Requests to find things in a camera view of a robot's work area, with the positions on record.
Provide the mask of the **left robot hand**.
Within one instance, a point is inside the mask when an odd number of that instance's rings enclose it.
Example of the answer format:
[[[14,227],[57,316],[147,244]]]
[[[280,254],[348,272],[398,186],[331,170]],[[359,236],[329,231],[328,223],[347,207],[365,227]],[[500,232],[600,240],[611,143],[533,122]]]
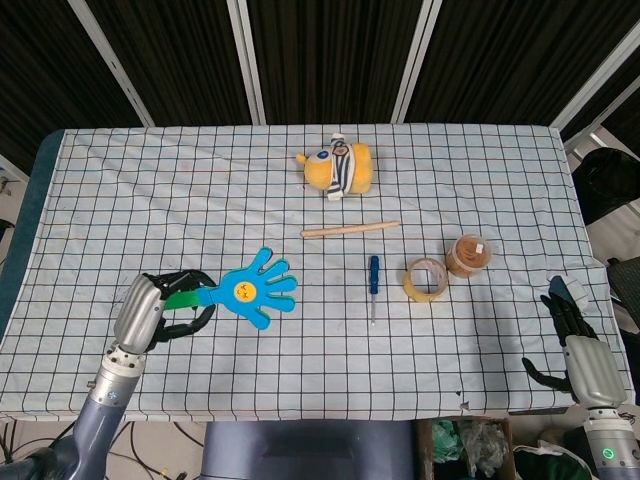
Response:
[[[216,287],[207,274],[199,270],[182,270],[161,275],[142,273],[130,286],[115,327],[115,341],[130,354],[153,350],[157,343],[194,335],[211,320],[215,306],[205,307],[190,323],[167,326],[163,317],[169,297],[176,293],[194,294],[200,287]]]

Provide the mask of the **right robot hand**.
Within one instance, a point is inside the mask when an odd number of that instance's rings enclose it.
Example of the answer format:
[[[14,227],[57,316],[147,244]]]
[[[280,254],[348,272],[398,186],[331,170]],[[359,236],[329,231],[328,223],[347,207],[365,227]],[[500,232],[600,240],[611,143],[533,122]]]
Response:
[[[564,278],[551,278],[540,297],[551,314],[565,361],[565,376],[541,373],[527,358],[522,364],[538,384],[567,393],[585,409],[616,409],[627,398],[613,353],[588,324]]]

